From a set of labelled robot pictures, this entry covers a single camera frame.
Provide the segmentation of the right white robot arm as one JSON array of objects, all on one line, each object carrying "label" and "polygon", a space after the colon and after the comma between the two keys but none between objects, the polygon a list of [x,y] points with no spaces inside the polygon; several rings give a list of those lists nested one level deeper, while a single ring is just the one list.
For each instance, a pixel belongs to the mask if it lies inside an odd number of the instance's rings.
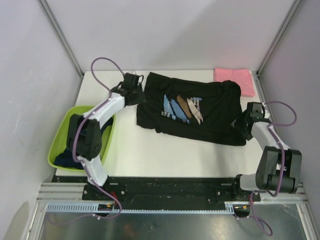
[{"label": "right white robot arm", "polygon": [[300,184],[302,153],[285,144],[267,117],[266,103],[248,102],[246,110],[231,124],[245,140],[257,140],[262,155],[254,174],[239,174],[230,188],[231,196],[242,201],[251,192],[294,194]]}]

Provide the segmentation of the black printed t shirt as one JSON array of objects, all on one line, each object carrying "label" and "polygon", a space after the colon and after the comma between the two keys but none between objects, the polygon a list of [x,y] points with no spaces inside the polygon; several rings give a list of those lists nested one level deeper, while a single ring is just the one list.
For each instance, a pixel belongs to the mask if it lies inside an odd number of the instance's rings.
[{"label": "black printed t shirt", "polygon": [[242,113],[241,88],[234,81],[198,82],[150,72],[137,106],[136,123],[176,137],[227,146],[245,146],[232,127]]}]

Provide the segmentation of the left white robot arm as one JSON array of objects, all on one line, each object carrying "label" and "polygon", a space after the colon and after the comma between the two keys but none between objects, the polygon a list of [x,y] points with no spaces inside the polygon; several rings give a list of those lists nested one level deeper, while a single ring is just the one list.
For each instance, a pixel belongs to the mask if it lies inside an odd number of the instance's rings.
[{"label": "left white robot arm", "polygon": [[123,81],[108,90],[106,100],[83,114],[70,117],[66,146],[73,161],[82,165],[88,181],[95,185],[93,194],[100,200],[107,199],[111,193],[111,188],[105,184],[108,174],[100,157],[102,129],[118,111],[146,101],[143,80],[143,75],[125,73]]}]

